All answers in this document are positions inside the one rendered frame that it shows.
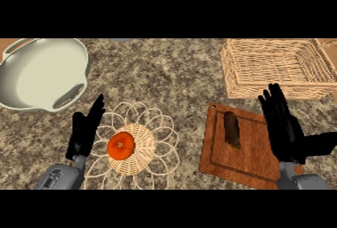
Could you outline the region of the rectangular wicker basket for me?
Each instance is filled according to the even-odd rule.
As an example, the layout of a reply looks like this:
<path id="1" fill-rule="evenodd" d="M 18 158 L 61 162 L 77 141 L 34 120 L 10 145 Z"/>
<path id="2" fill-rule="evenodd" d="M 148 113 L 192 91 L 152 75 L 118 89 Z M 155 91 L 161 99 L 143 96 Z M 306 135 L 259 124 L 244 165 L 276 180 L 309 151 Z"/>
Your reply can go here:
<path id="1" fill-rule="evenodd" d="M 229 99 L 256 99 L 278 83 L 287 99 L 319 100 L 337 94 L 337 67 L 316 38 L 228 38 L 222 48 Z"/>

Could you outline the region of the orange tomato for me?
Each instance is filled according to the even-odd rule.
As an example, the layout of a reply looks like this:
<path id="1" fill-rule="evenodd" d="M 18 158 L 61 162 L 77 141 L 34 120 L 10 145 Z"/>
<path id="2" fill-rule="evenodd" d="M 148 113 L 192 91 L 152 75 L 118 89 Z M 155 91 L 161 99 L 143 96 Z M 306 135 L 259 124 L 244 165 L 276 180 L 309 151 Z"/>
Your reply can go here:
<path id="1" fill-rule="evenodd" d="M 108 142 L 108 155 L 115 160 L 127 159 L 136 148 L 136 142 L 129 132 L 117 133 Z"/>

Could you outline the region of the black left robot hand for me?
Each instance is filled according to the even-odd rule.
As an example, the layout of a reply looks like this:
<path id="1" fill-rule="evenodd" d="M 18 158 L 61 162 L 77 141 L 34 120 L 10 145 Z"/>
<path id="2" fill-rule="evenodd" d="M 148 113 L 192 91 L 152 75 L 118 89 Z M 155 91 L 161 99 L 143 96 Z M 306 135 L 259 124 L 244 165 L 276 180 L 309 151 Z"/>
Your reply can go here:
<path id="1" fill-rule="evenodd" d="M 75 112 L 72 115 L 72 133 L 66 147 L 66 159 L 74 160 L 74 157 L 78 155 L 84 157 L 90 155 L 103 113 L 103 95 L 100 94 L 92 104 L 89 115 L 84 115 L 81 112 Z"/>

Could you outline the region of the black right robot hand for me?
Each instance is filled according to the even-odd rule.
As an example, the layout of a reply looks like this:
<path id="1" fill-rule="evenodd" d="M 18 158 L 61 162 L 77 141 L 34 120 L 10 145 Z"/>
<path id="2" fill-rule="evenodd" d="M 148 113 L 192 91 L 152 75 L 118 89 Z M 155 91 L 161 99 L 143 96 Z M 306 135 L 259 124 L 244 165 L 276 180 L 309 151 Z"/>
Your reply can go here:
<path id="1" fill-rule="evenodd" d="M 259 102 L 267 124 L 270 151 L 276 159 L 304 165 L 307 157 L 330 155 L 337 146 L 337 132 L 304 135 L 278 83 L 269 84 Z"/>

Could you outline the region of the brown wooden cutting board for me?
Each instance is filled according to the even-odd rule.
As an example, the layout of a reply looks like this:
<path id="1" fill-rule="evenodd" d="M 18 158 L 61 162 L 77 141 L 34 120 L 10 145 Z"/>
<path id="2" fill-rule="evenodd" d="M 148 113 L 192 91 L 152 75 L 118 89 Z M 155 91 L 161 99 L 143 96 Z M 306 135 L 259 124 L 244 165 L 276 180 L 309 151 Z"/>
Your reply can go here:
<path id="1" fill-rule="evenodd" d="M 236 116 L 239 148 L 233 148 L 225 141 L 226 111 L 233 112 Z M 262 114 L 210 103 L 199 171 L 254 189 L 276 189 L 279 161 L 270 152 L 266 120 Z"/>

